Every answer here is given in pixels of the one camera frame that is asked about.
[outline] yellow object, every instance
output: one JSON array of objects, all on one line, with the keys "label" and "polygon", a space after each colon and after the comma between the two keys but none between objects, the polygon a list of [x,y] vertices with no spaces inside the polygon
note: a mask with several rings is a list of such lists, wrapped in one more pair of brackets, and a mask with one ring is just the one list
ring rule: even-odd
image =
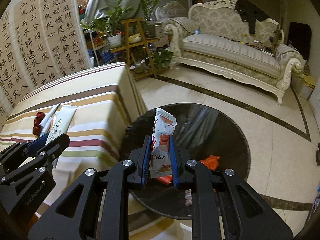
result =
[{"label": "yellow object", "polygon": [[142,41],[142,37],[141,37],[141,34],[138,33],[130,36],[128,40],[129,40],[129,43],[136,43],[136,42]]},{"label": "yellow object", "polygon": [[302,75],[300,78],[301,78],[301,81],[308,87],[311,87],[311,88],[315,87],[316,85],[315,80],[313,79],[312,76]]}]

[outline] green plant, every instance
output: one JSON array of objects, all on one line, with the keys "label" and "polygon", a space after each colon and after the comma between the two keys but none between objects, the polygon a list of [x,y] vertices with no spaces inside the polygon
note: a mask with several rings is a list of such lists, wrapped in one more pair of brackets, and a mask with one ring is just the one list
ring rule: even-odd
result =
[{"label": "green plant", "polygon": [[173,52],[167,49],[157,49],[151,52],[151,56],[156,67],[167,67],[172,60]]},{"label": "green plant", "polygon": [[80,25],[84,28],[101,31],[109,36],[115,36],[117,34],[117,30],[121,29],[121,18],[127,12],[133,10],[131,6],[122,8],[121,3],[123,0],[118,0],[116,6],[112,6],[111,10],[106,11],[106,16],[94,19],[92,24],[85,25],[80,22]]},{"label": "green plant", "polygon": [[108,34],[107,32],[107,22],[103,18],[93,19],[93,22],[90,25],[83,24],[80,22],[80,25],[86,29],[95,30]]},{"label": "green plant", "polygon": [[153,13],[154,8],[157,6],[160,0],[140,0],[140,5],[143,10],[143,19],[149,21]]}]

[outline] calligraphy scroll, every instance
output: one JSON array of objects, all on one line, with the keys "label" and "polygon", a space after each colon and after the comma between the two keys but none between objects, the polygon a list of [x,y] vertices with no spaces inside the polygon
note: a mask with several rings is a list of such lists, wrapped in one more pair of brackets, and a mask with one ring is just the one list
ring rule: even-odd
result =
[{"label": "calligraphy scroll", "polygon": [[36,88],[54,80],[56,72],[41,28],[38,0],[22,0],[14,6],[17,43],[25,68]]},{"label": "calligraphy scroll", "polygon": [[0,130],[26,94],[88,68],[73,3],[21,0],[0,19]]},{"label": "calligraphy scroll", "polygon": [[50,49],[63,76],[86,69],[74,24],[72,0],[40,0]]}]

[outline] white flower pot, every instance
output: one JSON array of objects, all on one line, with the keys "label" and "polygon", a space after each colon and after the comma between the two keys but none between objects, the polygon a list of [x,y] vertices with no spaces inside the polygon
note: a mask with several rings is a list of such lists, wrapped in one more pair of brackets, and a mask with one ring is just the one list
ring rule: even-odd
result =
[{"label": "white flower pot", "polygon": [[117,34],[116,36],[108,37],[108,41],[110,44],[110,48],[112,48],[112,49],[117,48],[117,47],[121,47],[123,44],[121,34]]}]

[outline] round glass table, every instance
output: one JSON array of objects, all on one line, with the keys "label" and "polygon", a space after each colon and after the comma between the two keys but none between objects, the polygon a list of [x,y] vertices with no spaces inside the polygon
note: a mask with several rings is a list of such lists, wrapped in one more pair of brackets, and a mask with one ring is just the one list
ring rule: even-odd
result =
[{"label": "round glass table", "polygon": [[[220,156],[217,171],[233,169],[246,180],[250,170],[250,150],[240,127],[224,113],[204,105],[181,103],[161,106],[177,119],[174,138],[178,147],[187,149],[192,159],[204,160],[210,155]],[[127,128],[120,149],[120,160],[140,148],[146,135],[152,135],[156,109],[138,117]],[[131,191],[146,208],[161,216],[188,220],[192,206],[185,204],[185,191],[149,179],[144,190]]]}]

